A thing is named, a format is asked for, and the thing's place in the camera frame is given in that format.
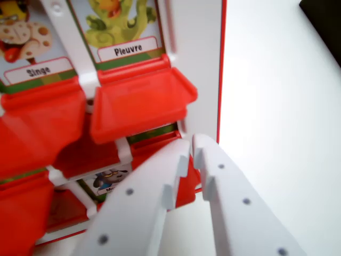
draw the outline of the green cartoon character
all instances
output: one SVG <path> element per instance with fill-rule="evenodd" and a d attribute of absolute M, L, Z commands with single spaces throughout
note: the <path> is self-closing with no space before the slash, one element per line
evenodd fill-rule
<path fill-rule="evenodd" d="M 156 10 L 147 7 L 147 0 L 137 0 L 137 16 L 129 19 L 133 0 L 89 0 L 91 8 L 98 15 L 88 15 L 86 22 L 90 29 L 86 40 L 94 47 L 129 42 L 140 38 L 149 23 L 156 21 Z"/>

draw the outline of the white wall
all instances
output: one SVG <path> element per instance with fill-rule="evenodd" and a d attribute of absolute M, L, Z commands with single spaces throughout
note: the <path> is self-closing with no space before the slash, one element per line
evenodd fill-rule
<path fill-rule="evenodd" d="M 340 255 L 341 68 L 298 4 L 228 1 L 220 142 L 308 255 Z"/>

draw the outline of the cartoon monkey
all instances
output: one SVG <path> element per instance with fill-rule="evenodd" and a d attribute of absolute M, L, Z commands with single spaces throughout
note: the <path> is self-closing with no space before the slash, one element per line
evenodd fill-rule
<path fill-rule="evenodd" d="M 118 171 L 115 169 L 98 173 L 96 174 L 97 177 L 93 183 L 93 186 L 95 188 L 100 187 L 99 190 L 109 188 L 112 186 L 112 184 L 122 181 L 128 174 L 129 172 L 126 170 Z"/>
<path fill-rule="evenodd" d="M 45 25 L 29 22 L 27 0 L 0 0 L 0 55 L 9 63 L 35 57 L 51 48 L 52 36 Z"/>

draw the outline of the black object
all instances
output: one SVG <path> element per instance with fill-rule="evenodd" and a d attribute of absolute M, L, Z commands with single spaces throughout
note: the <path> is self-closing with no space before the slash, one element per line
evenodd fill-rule
<path fill-rule="evenodd" d="M 299 5 L 341 67 L 341 0 L 302 0 Z"/>

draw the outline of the cartoon card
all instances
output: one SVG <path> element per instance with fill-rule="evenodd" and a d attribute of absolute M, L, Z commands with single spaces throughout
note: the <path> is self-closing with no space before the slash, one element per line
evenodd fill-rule
<path fill-rule="evenodd" d="M 0 67 L 6 93 L 76 75 L 39 0 L 0 1 Z"/>
<path fill-rule="evenodd" d="M 68 0 L 96 68 L 165 53 L 155 0 Z"/>
<path fill-rule="evenodd" d="M 101 202 L 105 199 L 102 195 L 111 192 L 131 172 L 132 165 L 124 164 L 87 176 L 79 180 L 78 183 L 92 198 Z"/>

